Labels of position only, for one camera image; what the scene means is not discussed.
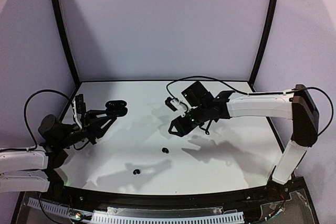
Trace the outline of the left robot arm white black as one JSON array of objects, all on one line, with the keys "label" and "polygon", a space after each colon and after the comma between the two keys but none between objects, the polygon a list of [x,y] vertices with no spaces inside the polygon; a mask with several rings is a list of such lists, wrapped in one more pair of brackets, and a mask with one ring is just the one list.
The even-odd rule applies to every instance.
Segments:
[{"label": "left robot arm white black", "polygon": [[56,169],[67,159],[66,150],[82,141],[96,144],[117,117],[113,111],[90,110],[75,123],[64,124],[47,115],[38,128],[43,143],[21,150],[1,150],[1,192],[61,193],[64,181]]}]

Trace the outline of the white earbud charging case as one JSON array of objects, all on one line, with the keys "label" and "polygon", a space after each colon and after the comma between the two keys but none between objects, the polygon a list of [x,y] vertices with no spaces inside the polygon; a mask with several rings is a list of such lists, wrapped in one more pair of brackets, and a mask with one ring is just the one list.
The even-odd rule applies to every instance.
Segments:
[{"label": "white earbud charging case", "polygon": [[158,120],[161,120],[163,121],[164,120],[164,117],[165,117],[165,112],[162,111],[161,109],[158,109],[158,110],[152,110],[152,115],[157,118]]}]

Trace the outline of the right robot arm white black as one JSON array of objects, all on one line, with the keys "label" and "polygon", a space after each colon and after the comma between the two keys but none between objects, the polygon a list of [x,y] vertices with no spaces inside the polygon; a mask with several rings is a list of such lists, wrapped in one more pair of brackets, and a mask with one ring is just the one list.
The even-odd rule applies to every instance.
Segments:
[{"label": "right robot arm white black", "polygon": [[308,148],[312,147],[319,135],[319,111],[308,92],[308,88],[298,84],[294,89],[245,93],[233,98],[239,91],[230,87],[214,96],[201,82],[196,81],[182,91],[185,102],[173,95],[165,100],[165,105],[179,116],[171,121],[168,132],[183,137],[199,127],[206,134],[212,122],[245,116],[284,118],[292,121],[292,135],[271,180],[284,185],[290,179]]}]

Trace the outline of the black earbud charging case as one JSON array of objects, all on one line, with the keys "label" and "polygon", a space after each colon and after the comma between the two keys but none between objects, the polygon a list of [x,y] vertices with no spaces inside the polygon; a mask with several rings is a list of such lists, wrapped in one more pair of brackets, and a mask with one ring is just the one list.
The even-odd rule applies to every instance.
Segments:
[{"label": "black earbud charging case", "polygon": [[127,102],[123,100],[110,100],[105,104],[106,111],[109,111],[116,117],[123,117],[127,114]]}]

